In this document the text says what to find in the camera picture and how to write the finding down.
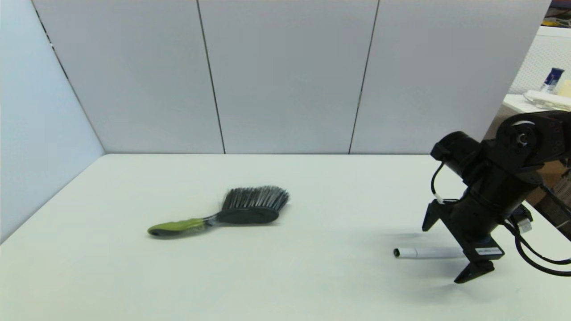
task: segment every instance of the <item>brush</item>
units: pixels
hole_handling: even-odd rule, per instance
[[[178,236],[202,232],[221,223],[265,224],[278,218],[288,200],[288,192],[276,186],[233,188],[215,215],[162,223],[147,232],[154,236]]]

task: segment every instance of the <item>black cable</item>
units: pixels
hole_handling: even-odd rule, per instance
[[[571,220],[571,210],[569,209],[567,204],[563,203],[563,201],[561,199],[559,199],[559,197],[557,197],[557,195],[555,195],[555,193],[551,190],[551,188],[549,188],[549,186],[547,186],[545,184],[541,184],[540,188],[544,192],[546,192],[547,195],[549,195],[549,197],[551,197],[551,200],[564,212],[565,215],[567,215],[567,221],[566,222]]]
[[[557,275],[557,276],[571,276],[571,271],[552,270],[550,268],[541,266],[541,265],[537,264],[536,262],[532,261],[529,258],[529,256],[527,256],[527,254],[524,252],[524,249],[521,247],[521,242],[517,238],[516,238],[516,249],[517,249],[517,252],[520,254],[521,258],[524,259],[524,261],[526,261],[529,265],[533,266],[534,268],[540,270],[541,272],[545,272],[547,274]]]
[[[434,175],[432,175],[432,180],[430,182],[430,189],[432,191],[432,194],[434,194],[435,196],[437,195],[436,193],[436,188],[434,186],[434,182],[436,180],[436,176],[438,176],[438,173],[440,172],[440,170],[444,167],[444,164],[446,163],[446,159],[444,159],[441,163],[440,166],[438,167],[438,169],[434,172]],[[466,198],[466,196],[468,196],[468,194],[470,193],[470,186],[468,186],[468,188],[466,189],[466,191],[464,192],[464,195],[462,195],[462,197],[460,197],[460,199],[444,199],[446,202],[446,204],[456,204],[460,201],[462,201],[463,199]]]
[[[519,242],[523,243],[523,245],[524,245],[525,247],[527,247],[527,248],[529,249],[529,251],[531,251],[532,253],[534,253],[538,258],[540,258],[540,259],[542,259],[542,260],[544,260],[544,261],[546,261],[546,262],[549,262],[549,263],[551,263],[551,264],[557,264],[557,265],[567,265],[567,264],[571,264],[571,259],[553,260],[553,259],[546,258],[546,257],[544,257],[543,255],[539,254],[536,250],[534,250],[534,249],[529,245],[529,243],[524,239],[524,237],[521,236],[520,229],[519,229],[519,227],[517,226],[517,222],[515,222],[515,221],[513,220],[513,218],[510,219],[510,222],[513,224],[513,227],[511,227],[511,226],[508,225],[508,224],[503,223],[503,225],[505,226],[505,228],[507,228],[508,231],[510,231],[510,232],[513,234],[513,236],[516,238],[516,240],[518,240]]]
[[[540,270],[541,272],[547,273],[547,274],[556,275],[556,276],[571,276],[571,271],[557,271],[557,270],[552,270],[552,269],[550,269],[550,268],[541,266],[541,265],[539,265],[538,263],[536,263],[536,262],[534,262],[533,260],[531,260],[531,258],[529,258],[529,256],[525,253],[524,249],[521,247],[521,240],[523,240],[523,241],[525,241],[525,240],[523,239],[523,237],[521,237],[521,235],[518,236],[519,232],[516,232],[516,230],[515,230],[513,227],[511,227],[509,224],[507,224],[507,223],[505,223],[505,222],[502,222],[502,225],[504,225],[505,228],[507,228],[508,231],[510,231],[510,232],[514,235],[514,240],[515,240],[515,242],[516,242],[517,252],[520,254],[521,258],[523,258],[523,260],[527,262],[527,264],[529,264],[529,265],[531,265],[532,267],[534,267],[534,268]],[[545,258],[545,257],[543,257],[543,256],[541,256],[541,255],[538,255],[538,256],[539,256],[541,259],[548,260],[547,258]]]
[[[440,163],[440,166],[434,172],[434,175],[432,175],[432,180],[430,182],[430,189],[432,190],[432,194],[434,194],[434,195],[436,195],[436,188],[434,187],[434,181],[436,180],[436,176],[438,175],[438,173],[440,172],[442,167],[444,167],[444,160],[442,161],[442,163]]]

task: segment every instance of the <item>brush head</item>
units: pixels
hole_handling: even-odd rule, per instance
[[[278,218],[288,200],[288,192],[277,186],[233,188],[216,218],[220,223],[269,223]]]

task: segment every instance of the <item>white wall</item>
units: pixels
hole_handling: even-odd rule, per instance
[[[29,0],[3,0],[0,242],[104,152]]]
[[[349,152],[377,0],[201,0],[227,153]]]
[[[481,139],[550,0],[381,0],[351,153]]]
[[[34,0],[110,153],[222,153],[196,0]]]

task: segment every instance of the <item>white marker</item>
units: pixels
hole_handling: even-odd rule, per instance
[[[462,258],[460,247],[399,247],[393,250],[397,259],[449,259]]]

